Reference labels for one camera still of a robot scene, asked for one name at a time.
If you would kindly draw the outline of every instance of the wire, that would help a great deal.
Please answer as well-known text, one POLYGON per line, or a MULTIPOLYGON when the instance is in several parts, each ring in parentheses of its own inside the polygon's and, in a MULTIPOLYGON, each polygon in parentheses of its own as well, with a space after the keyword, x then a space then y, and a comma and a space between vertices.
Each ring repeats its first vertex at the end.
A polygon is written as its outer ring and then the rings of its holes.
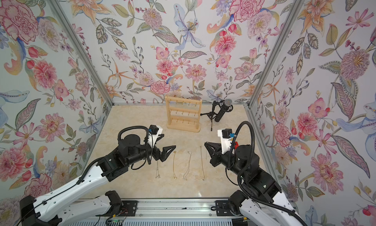
POLYGON ((226 172, 226 177, 228 178, 228 180, 233 184, 233 185, 236 185, 236 186, 239 186, 238 184, 235 184, 234 182, 232 182, 229 178, 229 176, 227 175, 227 167, 224 168, 224 172, 226 172))

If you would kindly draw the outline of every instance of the wooden base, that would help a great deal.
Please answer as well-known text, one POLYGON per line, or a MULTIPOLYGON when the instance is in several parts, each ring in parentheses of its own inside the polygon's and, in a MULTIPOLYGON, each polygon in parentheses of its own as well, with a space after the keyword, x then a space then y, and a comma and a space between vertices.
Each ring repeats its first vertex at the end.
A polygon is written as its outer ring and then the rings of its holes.
POLYGON ((186 125, 184 124, 182 126, 182 124, 180 123, 177 123, 177 124, 174 124, 174 122, 171 123, 171 125, 168 125, 167 124, 167 128, 169 129, 175 129, 175 130, 185 130, 185 131, 191 131, 191 132, 199 132, 201 130, 201 124, 199 124, 199 128, 196 128, 196 125, 186 125))

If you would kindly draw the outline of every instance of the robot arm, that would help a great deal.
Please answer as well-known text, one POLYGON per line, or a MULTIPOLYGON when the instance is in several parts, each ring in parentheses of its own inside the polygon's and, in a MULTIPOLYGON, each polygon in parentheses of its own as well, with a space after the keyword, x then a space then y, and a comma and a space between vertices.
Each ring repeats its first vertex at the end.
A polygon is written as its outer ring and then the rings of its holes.
POLYGON ((118 147, 108 155, 91 162, 81 176, 45 195, 23 198, 20 201, 20 222, 23 226, 61 226, 98 214, 118 213, 122 201, 115 191, 109 191, 93 200, 72 203, 127 172, 129 166, 132 168, 133 164, 140 160, 147 160, 150 164, 153 157, 164 162, 176 146, 164 147, 161 152, 155 143, 163 137, 160 126, 151 125, 149 129, 143 126, 123 129, 118 135, 118 147), (131 129, 147 131, 145 144, 140 144, 139 136, 134 134, 121 139, 121 134, 131 129))

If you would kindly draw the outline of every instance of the green leaf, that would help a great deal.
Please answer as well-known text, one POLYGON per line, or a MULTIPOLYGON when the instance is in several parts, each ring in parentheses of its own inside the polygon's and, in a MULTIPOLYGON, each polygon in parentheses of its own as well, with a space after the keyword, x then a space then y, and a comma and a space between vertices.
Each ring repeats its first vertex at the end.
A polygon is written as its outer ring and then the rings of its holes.
POLYGON ((67 124, 67 134, 72 137, 73 136, 73 129, 67 124))
POLYGON ((25 125, 34 115, 36 104, 41 99, 35 99, 30 101, 25 108, 23 108, 16 116, 15 125, 16 130, 18 130, 21 126, 25 125))
POLYGON ((299 197, 303 200, 303 192, 301 188, 298 188, 299 197))
POLYGON ((334 50, 334 48, 325 49, 322 53, 319 54, 319 56, 328 56, 333 53, 334 50))
POLYGON ((337 40, 338 36, 338 29, 335 25, 330 24, 328 33, 326 34, 326 43, 328 45, 333 45, 335 41, 337 40))
POLYGON ((75 176, 77 174, 77 167, 74 167, 71 171, 71 173, 69 174, 69 178, 72 178, 73 176, 75 176))
POLYGON ((339 74, 341 72, 340 69, 341 62, 340 61, 330 61, 326 64, 319 66, 321 69, 329 70, 334 74, 339 74))
POLYGON ((26 0, 25 4, 27 6, 35 6, 36 4, 38 4, 38 0, 26 0))
POLYGON ((155 8, 157 8, 157 10, 159 10, 163 13, 166 13, 161 3, 156 2, 156 3, 154 3, 154 6, 155 6, 155 8))
POLYGON ((121 17, 124 17, 124 18, 128 18, 129 17, 128 11, 127 11, 127 9, 125 9, 125 7, 123 7, 123 6, 119 5, 119 4, 113 4, 112 6, 115 8, 115 11, 121 17))
POLYGON ((152 29, 152 27, 150 27, 150 25, 148 25, 147 23, 143 22, 138 26, 136 33, 141 33, 143 31, 147 31, 150 29, 152 29))
POLYGON ((322 195, 325 195, 325 193, 323 193, 319 188, 315 187, 315 186, 311 186, 307 189, 309 191, 309 193, 312 194, 312 196, 314 197, 319 197, 319 196, 322 196, 322 195))

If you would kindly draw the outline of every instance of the floral wallpaper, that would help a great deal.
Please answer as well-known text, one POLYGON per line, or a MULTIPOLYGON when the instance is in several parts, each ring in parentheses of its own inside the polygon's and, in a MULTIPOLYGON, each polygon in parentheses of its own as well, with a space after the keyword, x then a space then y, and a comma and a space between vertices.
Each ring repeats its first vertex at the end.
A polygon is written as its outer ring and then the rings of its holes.
POLYGON ((80 175, 109 107, 45 0, 1 0, 0 52, 0 225, 10 226, 23 197, 80 175))
POLYGON ((374 0, 305 0, 252 106, 309 226, 376 225, 374 0))
POLYGON ((115 104, 247 102, 293 0, 59 0, 115 104))

